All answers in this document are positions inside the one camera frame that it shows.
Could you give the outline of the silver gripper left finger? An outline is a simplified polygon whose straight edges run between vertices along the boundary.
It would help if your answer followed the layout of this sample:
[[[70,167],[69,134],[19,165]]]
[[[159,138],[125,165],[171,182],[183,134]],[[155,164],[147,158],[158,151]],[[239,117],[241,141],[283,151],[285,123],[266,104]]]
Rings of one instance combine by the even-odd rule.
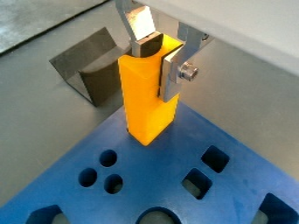
[[[162,48],[165,35],[155,29],[150,7],[137,0],[115,0],[115,2],[130,36],[133,55],[138,58],[155,55]]]

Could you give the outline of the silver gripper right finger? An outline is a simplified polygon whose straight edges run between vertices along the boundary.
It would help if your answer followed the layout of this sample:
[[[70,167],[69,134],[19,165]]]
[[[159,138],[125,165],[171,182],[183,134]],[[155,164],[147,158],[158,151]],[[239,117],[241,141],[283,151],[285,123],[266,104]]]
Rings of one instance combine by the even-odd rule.
[[[178,38],[182,45],[171,50],[162,60],[159,98],[169,102],[182,90],[183,81],[194,81],[199,68],[191,63],[191,58],[214,40],[214,37],[179,23]]]

